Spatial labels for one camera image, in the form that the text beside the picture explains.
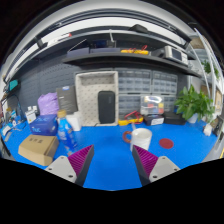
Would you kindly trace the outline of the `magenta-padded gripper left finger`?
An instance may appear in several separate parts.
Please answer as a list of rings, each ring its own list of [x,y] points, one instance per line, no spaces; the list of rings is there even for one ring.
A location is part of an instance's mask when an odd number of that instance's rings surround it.
[[[68,157],[58,157],[46,168],[46,171],[79,186],[83,186],[93,156],[94,146],[90,145]]]

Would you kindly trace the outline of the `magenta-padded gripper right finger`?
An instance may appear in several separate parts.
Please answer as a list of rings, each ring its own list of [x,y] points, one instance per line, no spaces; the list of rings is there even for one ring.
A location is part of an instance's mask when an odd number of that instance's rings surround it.
[[[180,170],[168,157],[157,157],[139,146],[133,146],[132,155],[143,186]]]

